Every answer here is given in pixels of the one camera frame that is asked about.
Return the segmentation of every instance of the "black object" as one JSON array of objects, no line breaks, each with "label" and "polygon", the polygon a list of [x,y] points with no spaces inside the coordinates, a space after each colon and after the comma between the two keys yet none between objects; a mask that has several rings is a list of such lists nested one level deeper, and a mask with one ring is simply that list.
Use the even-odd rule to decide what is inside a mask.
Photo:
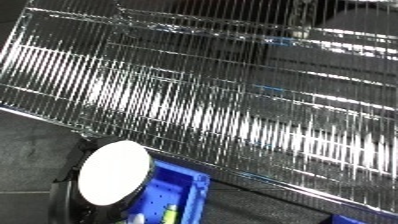
[{"label": "black object", "polygon": [[51,185],[49,224],[110,224],[127,219],[127,209],[143,187],[109,206],[89,203],[78,190],[80,169],[97,149],[96,141],[82,139],[68,155],[65,166]]}]

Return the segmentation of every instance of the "white disc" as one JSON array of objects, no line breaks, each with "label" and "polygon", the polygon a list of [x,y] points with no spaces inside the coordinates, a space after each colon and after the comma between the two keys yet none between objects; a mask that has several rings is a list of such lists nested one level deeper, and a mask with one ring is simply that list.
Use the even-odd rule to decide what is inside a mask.
[{"label": "white disc", "polygon": [[80,193],[94,205],[111,205],[135,191],[150,166],[150,155],[136,142],[106,145],[83,164],[78,180]]}]

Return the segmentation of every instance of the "blue container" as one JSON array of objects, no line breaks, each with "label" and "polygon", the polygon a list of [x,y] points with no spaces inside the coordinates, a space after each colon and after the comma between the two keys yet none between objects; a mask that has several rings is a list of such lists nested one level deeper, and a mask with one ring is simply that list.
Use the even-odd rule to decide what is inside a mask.
[{"label": "blue container", "polygon": [[129,213],[144,214],[145,224],[159,224],[166,207],[172,204],[178,206],[177,223],[199,223],[210,177],[161,161],[155,161],[155,166],[154,177]]}]

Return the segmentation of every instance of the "chrome wire grid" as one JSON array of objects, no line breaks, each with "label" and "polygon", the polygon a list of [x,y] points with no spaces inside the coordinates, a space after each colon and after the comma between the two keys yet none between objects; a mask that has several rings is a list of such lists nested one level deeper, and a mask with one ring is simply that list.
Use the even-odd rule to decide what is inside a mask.
[{"label": "chrome wire grid", "polygon": [[31,0],[0,103],[394,216],[397,5]]}]

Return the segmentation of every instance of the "blue plastic tray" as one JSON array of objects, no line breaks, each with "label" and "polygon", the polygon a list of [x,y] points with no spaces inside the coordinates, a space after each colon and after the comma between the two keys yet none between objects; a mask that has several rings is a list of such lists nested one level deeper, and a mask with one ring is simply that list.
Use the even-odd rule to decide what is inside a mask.
[{"label": "blue plastic tray", "polygon": [[197,224],[210,184],[204,173],[155,161],[156,172],[142,196],[129,209],[130,214],[145,215],[145,224],[161,223],[169,204],[178,206],[181,224]]}]

